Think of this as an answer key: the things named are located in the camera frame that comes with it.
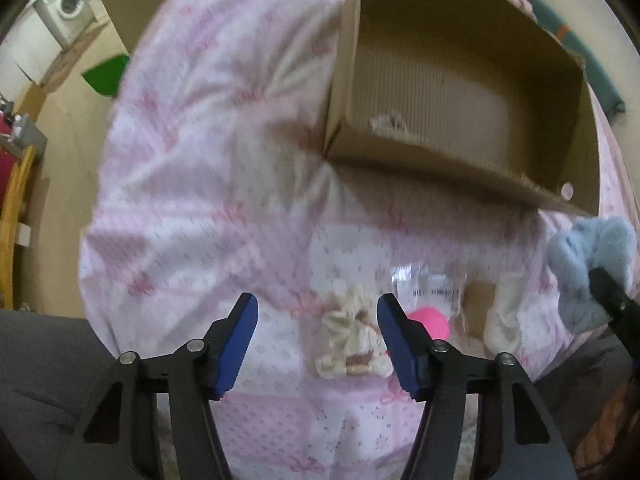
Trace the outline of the blue plush toy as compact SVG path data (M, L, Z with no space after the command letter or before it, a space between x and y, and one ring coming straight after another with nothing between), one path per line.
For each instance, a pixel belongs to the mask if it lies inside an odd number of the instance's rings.
M578 220L551 237L548 266L558 282L560 319L571 334L591 332L611 321L591 295L589 272L605 270L630 292L637 248L636 231L622 217Z

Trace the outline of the white sock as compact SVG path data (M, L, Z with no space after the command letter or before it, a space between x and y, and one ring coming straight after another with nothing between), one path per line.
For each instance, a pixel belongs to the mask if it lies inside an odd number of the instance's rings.
M526 281L522 274L503 273L495 287L492 306L486 313L483 341L492 354L516 353L522 344L518 312L525 298Z

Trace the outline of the cream scrunchie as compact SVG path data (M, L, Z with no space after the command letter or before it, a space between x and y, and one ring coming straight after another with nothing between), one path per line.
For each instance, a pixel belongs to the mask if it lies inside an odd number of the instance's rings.
M393 375L394 366L376 320L377 301L361 285L330 297L329 309L321 318L326 352L314 360L321 378Z

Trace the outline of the pink ball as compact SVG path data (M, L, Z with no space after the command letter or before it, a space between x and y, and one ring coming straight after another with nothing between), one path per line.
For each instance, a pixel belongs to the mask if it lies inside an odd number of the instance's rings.
M434 340L448 340L450 326L446 315L432 307L423 307L408 314L410 320L419 322Z

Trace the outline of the small cardboard piece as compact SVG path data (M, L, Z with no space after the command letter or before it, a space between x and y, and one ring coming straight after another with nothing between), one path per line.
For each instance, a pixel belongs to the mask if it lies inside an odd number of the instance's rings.
M494 305L496 285L494 283L472 281L465 286L462 308L469 334L483 339L487 313Z

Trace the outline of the clear plastic bag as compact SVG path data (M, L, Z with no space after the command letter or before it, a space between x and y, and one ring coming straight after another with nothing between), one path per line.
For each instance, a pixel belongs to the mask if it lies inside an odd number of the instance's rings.
M461 272L432 272L424 262L395 266L390 271L394 294L406 312L433 308L447 320L462 310L466 275Z

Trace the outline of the teal pillow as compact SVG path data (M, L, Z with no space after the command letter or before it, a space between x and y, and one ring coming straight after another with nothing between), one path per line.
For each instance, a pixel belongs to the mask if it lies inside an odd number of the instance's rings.
M625 113L626 102L617 91L612 79L593 52L567 25L564 18L544 0L527 1L533 8L537 23L552 36L555 36L565 49L577 54L584 61L586 79L596 94L606 118L612 119L617 114Z

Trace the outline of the pink patterned duvet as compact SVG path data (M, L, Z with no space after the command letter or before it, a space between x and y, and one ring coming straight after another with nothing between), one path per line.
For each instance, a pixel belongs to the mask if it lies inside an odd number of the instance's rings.
M212 406L239 479L386 479L420 405L395 376L321 378L333 294L392 288L424 262L496 284L522 274L516 352L530 377L582 342L563 325L551 237L582 214L484 188L326 157L345 0L165 0L120 84L96 209L81 244L88 321L144 358L202 336L242 292L259 321L233 389ZM622 153L589 88L600 208L638 220Z

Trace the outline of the wooden railing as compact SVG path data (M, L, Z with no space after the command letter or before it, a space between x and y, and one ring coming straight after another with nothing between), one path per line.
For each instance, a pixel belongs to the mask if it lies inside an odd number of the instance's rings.
M29 145L23 152L19 162L13 167L9 175L6 195L1 209L1 307L6 310L14 309L14 246L17 227L20 223L20 213L24 202L27 182L36 157L36 148Z

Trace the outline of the cardboard box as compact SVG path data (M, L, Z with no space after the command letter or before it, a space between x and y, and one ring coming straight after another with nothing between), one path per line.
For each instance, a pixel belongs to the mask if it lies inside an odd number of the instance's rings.
M582 64L515 0L345 0L326 157L594 216Z

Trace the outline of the red suitcase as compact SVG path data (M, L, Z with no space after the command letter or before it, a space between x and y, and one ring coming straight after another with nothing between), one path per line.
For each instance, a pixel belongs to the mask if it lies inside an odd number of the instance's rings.
M10 143L12 141L12 124L6 119L4 114L1 114L1 137L3 140L7 140ZM12 169L16 163L16 158L6 150L1 150L0 153L0 206L3 205L4 198L6 197L6 191L9 186L9 178Z

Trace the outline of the green object on floor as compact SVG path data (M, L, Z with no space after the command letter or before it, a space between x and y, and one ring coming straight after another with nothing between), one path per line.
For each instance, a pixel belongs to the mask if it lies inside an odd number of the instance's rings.
M117 96L129 60L130 57L126 54L115 55L85 70L81 77L100 96L114 98Z

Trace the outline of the white washing machine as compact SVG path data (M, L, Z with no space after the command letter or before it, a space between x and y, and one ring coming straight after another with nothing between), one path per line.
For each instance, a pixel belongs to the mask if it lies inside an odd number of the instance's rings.
M96 21L96 14L85 0L36 0L35 10L63 50Z

